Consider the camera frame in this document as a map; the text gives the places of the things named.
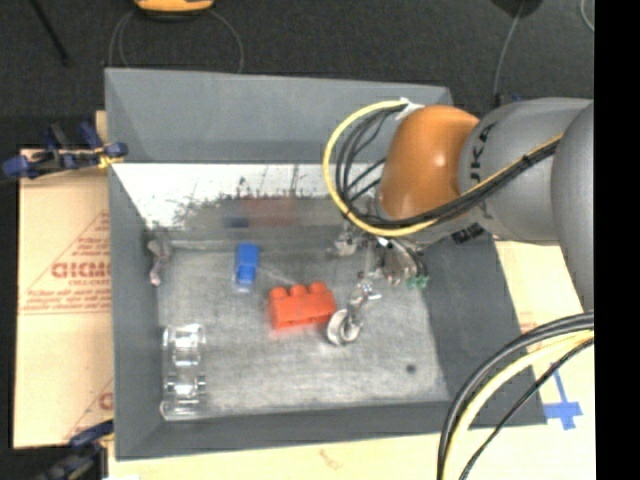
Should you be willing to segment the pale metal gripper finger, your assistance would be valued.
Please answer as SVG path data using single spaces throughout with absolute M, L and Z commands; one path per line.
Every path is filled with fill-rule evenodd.
M 329 258 L 345 258 L 366 248 L 368 236 L 361 231 L 343 230 L 327 249 Z

